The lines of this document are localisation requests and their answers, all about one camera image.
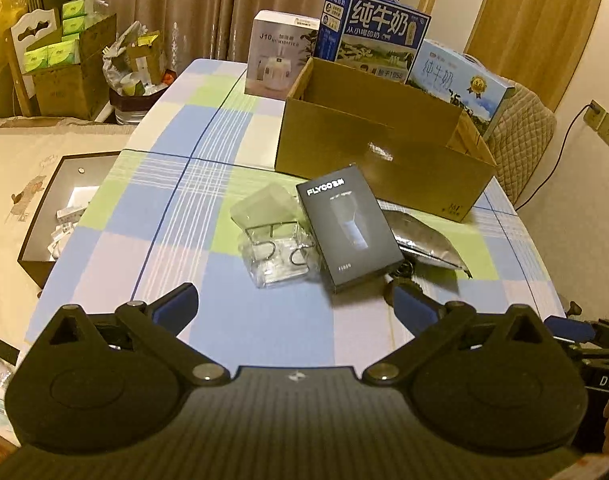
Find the open brown cardboard box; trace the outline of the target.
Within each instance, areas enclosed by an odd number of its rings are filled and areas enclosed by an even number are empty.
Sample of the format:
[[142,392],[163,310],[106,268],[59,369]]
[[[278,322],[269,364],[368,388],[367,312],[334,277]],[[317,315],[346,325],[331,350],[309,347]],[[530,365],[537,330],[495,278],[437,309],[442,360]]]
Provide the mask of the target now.
[[310,58],[286,98],[275,169],[311,180],[350,165],[379,200],[457,222],[496,174],[461,107]]

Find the dark blue milk carton box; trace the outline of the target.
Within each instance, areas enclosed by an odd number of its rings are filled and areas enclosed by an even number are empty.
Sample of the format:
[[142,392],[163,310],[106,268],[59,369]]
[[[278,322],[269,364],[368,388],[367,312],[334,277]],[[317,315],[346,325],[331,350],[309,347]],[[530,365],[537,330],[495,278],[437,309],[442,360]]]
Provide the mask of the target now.
[[397,0],[324,0],[314,55],[404,84],[430,21]]

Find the black tray box on floor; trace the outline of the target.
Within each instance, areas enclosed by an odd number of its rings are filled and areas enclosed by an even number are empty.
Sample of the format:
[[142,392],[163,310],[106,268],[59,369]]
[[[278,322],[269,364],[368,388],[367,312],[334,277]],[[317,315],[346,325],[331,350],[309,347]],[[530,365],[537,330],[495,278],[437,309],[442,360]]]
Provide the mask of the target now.
[[17,259],[39,288],[46,284],[50,271],[118,155],[118,152],[67,155],[58,162]]

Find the wall power socket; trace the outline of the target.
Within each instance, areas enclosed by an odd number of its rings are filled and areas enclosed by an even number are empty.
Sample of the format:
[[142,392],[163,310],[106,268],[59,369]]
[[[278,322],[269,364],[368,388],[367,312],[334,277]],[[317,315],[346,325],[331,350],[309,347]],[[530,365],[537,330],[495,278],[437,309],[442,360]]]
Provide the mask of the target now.
[[609,113],[596,101],[589,103],[583,120],[609,146]]

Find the black shaver box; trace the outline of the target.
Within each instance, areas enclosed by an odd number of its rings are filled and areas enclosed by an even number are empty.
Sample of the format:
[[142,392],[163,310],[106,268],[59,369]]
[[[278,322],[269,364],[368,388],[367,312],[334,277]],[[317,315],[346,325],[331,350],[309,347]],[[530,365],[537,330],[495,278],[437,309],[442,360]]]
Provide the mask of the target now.
[[302,182],[296,190],[333,292],[384,276],[404,261],[358,166]]

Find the brown hair scrunchie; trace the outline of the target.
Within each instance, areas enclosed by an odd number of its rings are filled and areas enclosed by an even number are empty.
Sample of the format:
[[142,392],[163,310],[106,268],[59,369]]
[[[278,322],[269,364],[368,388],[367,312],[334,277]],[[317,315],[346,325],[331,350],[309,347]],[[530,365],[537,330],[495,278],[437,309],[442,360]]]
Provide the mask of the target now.
[[415,274],[415,266],[411,261],[404,261],[390,273],[392,281],[411,282]]

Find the white humidifier box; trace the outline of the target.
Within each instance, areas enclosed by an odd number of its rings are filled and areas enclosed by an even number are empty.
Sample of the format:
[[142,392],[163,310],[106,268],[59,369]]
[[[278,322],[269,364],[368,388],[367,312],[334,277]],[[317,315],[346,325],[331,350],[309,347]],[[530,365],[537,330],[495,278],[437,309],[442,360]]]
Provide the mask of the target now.
[[284,100],[313,55],[319,19],[261,10],[254,17],[245,93]]

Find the white trash bag pile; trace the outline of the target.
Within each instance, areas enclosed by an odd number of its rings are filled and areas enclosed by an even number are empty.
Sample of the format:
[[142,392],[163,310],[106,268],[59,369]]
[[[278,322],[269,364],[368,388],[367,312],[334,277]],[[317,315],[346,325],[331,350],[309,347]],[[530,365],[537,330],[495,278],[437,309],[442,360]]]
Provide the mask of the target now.
[[118,124],[139,124],[174,78],[168,71],[162,32],[133,22],[103,50],[103,73]]

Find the quilted beige chair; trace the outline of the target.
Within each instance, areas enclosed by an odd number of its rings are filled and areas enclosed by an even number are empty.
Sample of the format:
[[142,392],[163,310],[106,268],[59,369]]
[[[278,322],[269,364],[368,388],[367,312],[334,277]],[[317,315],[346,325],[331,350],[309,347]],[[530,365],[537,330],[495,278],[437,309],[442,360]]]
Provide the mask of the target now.
[[541,162],[557,128],[555,114],[539,96],[513,82],[487,146],[496,162],[496,179],[515,204]]

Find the cardboard box with green tissues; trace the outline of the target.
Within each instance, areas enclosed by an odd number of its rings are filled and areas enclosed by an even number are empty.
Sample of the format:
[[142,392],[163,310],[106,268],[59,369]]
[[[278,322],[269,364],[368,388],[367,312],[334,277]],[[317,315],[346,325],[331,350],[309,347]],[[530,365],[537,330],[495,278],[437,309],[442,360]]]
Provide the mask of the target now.
[[99,120],[108,113],[103,50],[117,37],[104,0],[71,0],[35,10],[4,32],[5,53],[24,116]]

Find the silver foil pouch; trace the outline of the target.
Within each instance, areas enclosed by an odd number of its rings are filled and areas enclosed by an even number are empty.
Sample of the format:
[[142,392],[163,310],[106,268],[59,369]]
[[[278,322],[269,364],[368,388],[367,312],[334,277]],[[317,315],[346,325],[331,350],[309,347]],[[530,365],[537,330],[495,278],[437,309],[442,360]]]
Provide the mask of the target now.
[[390,226],[397,246],[404,255],[410,256],[418,263],[428,264],[428,266],[460,270],[472,278],[472,273],[464,259],[442,233],[407,212],[384,209],[382,213]]

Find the clear plastic packaging with hooks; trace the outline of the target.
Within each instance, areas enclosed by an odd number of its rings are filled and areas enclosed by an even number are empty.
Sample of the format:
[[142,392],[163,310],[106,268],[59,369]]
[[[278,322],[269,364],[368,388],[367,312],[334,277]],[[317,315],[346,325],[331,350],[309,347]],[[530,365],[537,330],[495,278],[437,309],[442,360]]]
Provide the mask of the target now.
[[271,183],[239,200],[231,209],[239,227],[238,248],[259,288],[315,281],[321,271],[315,240],[298,200]]

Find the light blue milk carton box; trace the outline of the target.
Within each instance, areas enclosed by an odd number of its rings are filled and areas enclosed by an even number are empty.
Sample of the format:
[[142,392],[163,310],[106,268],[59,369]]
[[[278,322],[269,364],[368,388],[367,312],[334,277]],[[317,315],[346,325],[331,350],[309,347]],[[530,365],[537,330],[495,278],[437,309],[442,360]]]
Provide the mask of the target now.
[[516,91],[476,58],[431,39],[423,40],[407,83],[461,107],[486,141]]

